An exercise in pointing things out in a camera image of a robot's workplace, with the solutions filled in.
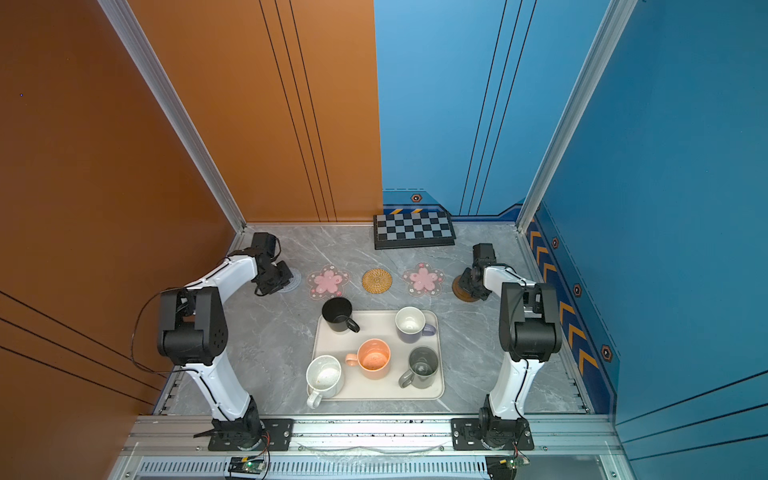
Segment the orange pink mug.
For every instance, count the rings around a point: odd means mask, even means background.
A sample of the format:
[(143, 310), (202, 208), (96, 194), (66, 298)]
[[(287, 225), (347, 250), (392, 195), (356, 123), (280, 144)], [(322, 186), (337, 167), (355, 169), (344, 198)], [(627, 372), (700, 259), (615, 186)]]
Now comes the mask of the orange pink mug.
[(367, 379), (380, 380), (389, 373), (391, 349), (384, 340), (373, 338), (365, 341), (356, 353), (348, 354), (345, 363), (361, 370)]

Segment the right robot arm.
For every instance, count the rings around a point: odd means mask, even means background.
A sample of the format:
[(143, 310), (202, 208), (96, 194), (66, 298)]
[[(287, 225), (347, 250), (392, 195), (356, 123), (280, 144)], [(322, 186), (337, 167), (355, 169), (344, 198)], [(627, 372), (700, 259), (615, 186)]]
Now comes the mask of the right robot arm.
[(562, 346), (556, 289), (526, 279), (506, 265), (468, 267), (455, 281), (473, 300), (500, 298), (498, 337), (503, 351), (495, 386), (479, 410), (478, 438), (490, 449), (531, 450), (525, 403), (536, 375)]

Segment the woven rattan coaster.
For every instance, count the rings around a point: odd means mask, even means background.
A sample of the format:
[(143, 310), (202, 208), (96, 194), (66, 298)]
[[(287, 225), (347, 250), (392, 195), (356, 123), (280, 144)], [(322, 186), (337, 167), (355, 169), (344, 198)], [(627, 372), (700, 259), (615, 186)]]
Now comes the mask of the woven rattan coaster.
[(371, 294), (383, 294), (387, 292), (393, 283), (392, 275), (385, 269), (376, 268), (364, 273), (362, 287)]

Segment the lavender mug white inside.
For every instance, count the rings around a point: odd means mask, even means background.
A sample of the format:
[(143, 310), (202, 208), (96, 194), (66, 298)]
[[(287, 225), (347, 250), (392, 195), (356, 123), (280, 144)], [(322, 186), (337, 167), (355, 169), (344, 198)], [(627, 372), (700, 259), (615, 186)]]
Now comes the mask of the lavender mug white inside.
[(422, 337), (435, 336), (437, 328), (429, 324), (423, 311), (416, 307), (404, 307), (395, 315), (398, 338), (405, 343), (415, 343)]

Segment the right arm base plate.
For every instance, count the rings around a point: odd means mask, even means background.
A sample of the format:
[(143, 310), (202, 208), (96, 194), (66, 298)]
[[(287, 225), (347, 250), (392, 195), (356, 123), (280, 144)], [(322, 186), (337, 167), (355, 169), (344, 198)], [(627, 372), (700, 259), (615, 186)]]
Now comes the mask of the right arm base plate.
[(451, 438), (456, 451), (518, 450), (533, 451), (535, 448), (529, 422), (492, 419), (483, 426), (478, 418), (452, 418)]

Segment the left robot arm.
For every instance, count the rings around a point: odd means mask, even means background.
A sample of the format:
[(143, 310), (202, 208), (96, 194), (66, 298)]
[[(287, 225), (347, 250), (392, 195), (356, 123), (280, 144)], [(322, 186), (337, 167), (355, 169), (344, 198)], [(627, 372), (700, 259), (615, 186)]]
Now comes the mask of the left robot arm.
[(268, 295), (292, 279), (285, 262), (241, 251), (200, 279), (160, 294), (157, 349), (193, 379), (208, 402), (212, 428), (196, 436), (207, 437), (211, 451), (289, 448), (293, 421), (263, 421), (234, 372), (226, 351), (224, 303), (247, 283), (256, 284), (257, 294)]

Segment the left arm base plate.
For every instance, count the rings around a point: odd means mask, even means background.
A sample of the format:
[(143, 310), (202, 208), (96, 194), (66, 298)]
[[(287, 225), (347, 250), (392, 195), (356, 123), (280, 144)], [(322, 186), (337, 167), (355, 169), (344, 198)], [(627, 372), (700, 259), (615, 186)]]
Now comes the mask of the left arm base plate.
[(214, 420), (213, 424), (214, 428), (209, 431), (209, 451), (285, 452), (290, 446), (294, 420), (267, 418), (248, 427), (238, 422), (229, 427), (228, 422), (218, 420)]

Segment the brown wooden coaster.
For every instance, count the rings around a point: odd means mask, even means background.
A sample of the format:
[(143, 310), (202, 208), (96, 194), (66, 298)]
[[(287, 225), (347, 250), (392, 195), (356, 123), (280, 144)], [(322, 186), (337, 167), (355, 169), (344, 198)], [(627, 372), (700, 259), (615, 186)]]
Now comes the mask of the brown wooden coaster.
[(454, 278), (454, 280), (452, 282), (452, 291), (453, 291), (453, 294), (459, 300), (461, 300), (463, 302), (473, 303), (473, 302), (478, 301), (478, 298), (473, 297), (470, 292), (466, 291), (461, 286), (461, 277), (460, 276), (457, 276), (457, 277)]

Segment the light blue woven coaster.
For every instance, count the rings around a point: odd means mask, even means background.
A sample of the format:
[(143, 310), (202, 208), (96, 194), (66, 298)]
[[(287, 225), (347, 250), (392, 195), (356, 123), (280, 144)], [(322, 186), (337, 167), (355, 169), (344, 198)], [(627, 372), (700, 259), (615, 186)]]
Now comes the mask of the light blue woven coaster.
[(293, 267), (290, 268), (290, 273), (292, 274), (292, 277), (289, 279), (289, 282), (280, 290), (281, 293), (294, 291), (301, 285), (301, 273)]

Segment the black mug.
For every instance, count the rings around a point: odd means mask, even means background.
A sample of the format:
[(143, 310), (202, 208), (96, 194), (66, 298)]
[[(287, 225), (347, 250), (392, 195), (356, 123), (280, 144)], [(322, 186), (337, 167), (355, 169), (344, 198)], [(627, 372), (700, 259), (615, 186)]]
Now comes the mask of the black mug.
[(348, 299), (337, 297), (323, 304), (321, 314), (332, 331), (359, 333), (360, 326), (352, 319), (352, 311), (353, 307)]

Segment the pink flower coaster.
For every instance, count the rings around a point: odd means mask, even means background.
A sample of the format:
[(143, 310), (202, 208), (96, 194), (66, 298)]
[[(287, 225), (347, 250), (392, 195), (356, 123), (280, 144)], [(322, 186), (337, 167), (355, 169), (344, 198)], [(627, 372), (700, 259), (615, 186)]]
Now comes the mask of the pink flower coaster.
[(406, 283), (407, 292), (414, 297), (436, 297), (442, 292), (445, 274), (426, 262), (420, 262), (414, 268), (406, 270), (401, 278)]
[(335, 265), (327, 265), (308, 276), (307, 284), (312, 300), (328, 300), (344, 295), (344, 287), (350, 280), (350, 274)]

